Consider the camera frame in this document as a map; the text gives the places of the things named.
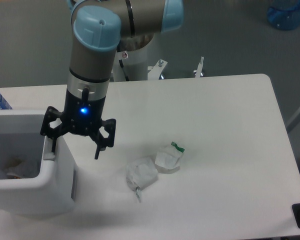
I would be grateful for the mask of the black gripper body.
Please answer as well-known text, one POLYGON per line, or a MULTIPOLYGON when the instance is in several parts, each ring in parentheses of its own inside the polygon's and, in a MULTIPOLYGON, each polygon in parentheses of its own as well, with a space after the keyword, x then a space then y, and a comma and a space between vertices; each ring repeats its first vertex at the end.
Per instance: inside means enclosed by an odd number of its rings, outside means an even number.
POLYGON ((106 98, 99 100, 82 99, 66 90, 62 126, 75 135, 97 134, 102 127, 102 113, 106 98))

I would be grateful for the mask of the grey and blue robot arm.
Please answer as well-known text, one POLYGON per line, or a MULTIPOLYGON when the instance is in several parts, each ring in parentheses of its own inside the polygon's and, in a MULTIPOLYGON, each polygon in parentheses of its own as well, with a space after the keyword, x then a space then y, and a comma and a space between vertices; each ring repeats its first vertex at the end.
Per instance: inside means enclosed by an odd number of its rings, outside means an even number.
POLYGON ((96 152, 114 146, 116 120, 102 119, 120 41, 178 29, 184 21, 181 0, 71 1, 72 50, 63 111, 49 106, 40 134, 56 151, 59 137, 88 136, 96 152))

